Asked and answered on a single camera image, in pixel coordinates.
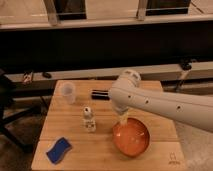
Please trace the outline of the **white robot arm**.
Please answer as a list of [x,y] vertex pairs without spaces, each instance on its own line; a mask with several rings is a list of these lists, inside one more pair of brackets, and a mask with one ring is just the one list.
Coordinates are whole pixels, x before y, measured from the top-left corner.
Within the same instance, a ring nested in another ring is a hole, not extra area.
[[213,97],[146,90],[140,81],[138,72],[126,69],[112,84],[108,95],[119,115],[131,107],[213,132]]

